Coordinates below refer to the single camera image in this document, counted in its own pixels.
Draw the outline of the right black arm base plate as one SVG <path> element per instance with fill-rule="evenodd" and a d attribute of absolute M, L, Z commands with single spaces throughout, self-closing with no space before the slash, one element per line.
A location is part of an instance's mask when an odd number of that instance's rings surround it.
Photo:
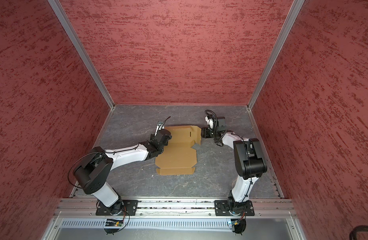
<path fill-rule="evenodd" d="M 245 201 L 242 203 L 231 202 L 227 200 L 214 201 L 214 208 L 216 216 L 255 216 L 252 201 Z"/>

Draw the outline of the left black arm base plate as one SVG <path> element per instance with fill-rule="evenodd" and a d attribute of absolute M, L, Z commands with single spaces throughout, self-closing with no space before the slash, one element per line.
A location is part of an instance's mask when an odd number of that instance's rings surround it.
<path fill-rule="evenodd" d="M 96 216 L 134 216 L 138 203 L 138 200 L 118 200 L 111 207 L 106 207 L 98 200 L 96 204 Z"/>

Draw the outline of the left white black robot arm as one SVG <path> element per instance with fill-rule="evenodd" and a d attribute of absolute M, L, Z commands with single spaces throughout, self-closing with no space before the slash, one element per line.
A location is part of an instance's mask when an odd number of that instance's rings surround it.
<path fill-rule="evenodd" d="M 119 150 L 93 148 L 77 161 L 73 176 L 86 195 L 97 201 L 97 216 L 126 216 L 126 205 L 121 196 L 109 185 L 110 172 L 134 162 L 143 162 L 162 154 L 172 135 L 168 130 L 158 130 L 149 141 Z"/>

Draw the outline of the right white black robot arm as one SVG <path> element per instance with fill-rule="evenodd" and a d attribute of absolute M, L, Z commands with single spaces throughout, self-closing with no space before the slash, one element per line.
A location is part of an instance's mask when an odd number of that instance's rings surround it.
<path fill-rule="evenodd" d="M 267 163 L 260 141 L 256 138 L 244 138 L 232 131 L 214 133 L 210 128 L 202 128 L 201 137 L 216 139 L 216 145 L 231 147 L 234 153 L 238 177 L 228 200 L 215 202 L 216 214 L 218 216 L 253 216 L 250 194 L 258 179 L 267 172 Z"/>

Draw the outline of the brown cardboard box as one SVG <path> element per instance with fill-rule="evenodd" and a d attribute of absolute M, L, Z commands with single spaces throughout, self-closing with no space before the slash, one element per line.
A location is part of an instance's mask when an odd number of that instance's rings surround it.
<path fill-rule="evenodd" d="M 201 129 L 198 126 L 166 127 L 172 138 L 164 152 L 155 159 L 157 174 L 161 176 L 192 175 L 197 164 L 195 144 L 201 144 Z"/>

